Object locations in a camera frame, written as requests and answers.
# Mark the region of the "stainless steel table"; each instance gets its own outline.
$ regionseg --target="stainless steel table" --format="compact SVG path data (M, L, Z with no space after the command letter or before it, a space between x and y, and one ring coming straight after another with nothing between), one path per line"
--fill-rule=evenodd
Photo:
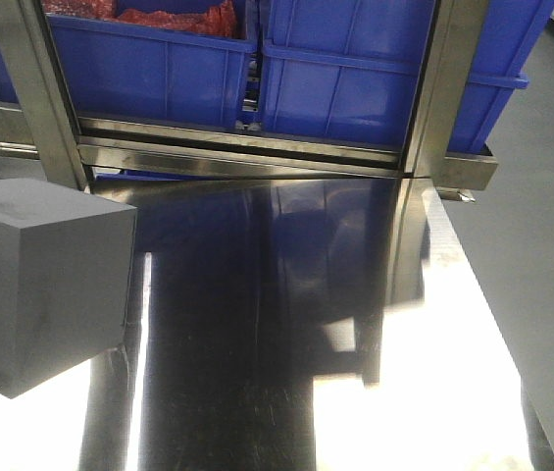
M428 180L93 189L139 208L126 339L0 396L0 470L532 469Z

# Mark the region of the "blue crate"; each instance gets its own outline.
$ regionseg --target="blue crate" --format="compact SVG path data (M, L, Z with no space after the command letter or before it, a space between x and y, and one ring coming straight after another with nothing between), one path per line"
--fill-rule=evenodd
M268 0L262 15L274 45L420 63L433 6L433 0ZM553 8L554 0L491 0L474 72L520 72Z
M435 0L269 0L274 45L421 62Z
M166 0L165 6L187 13L219 3ZM162 0L119 4L119 12L164 6ZM257 50L258 21L253 0L239 0L235 8L243 19L243 40L49 15L75 108L232 129ZM18 101L1 54L0 101Z
M388 147L405 141L419 66L275 46L264 39L264 131ZM477 153L525 76L472 73L449 150Z

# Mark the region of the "red bag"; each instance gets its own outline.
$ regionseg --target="red bag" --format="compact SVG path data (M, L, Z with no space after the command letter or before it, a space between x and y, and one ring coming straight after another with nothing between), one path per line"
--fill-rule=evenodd
M232 0L225 0L221 5L209 8L206 13L173 14L163 11L144 13L129 8L118 16L117 20L135 25L164 27L178 31L190 31L200 34L211 34L235 38L237 19Z
M112 19L117 0L43 0L45 13L91 19Z

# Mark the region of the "gray floor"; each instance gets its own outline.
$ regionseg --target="gray floor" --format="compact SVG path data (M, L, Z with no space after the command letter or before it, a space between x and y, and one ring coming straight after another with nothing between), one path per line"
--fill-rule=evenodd
M490 187L446 209L554 448L554 26L525 72L488 140Z

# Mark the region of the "gray box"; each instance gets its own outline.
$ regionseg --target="gray box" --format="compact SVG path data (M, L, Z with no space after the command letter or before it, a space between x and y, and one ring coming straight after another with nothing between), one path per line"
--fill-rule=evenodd
M122 342L135 219L98 196L0 181L0 393Z

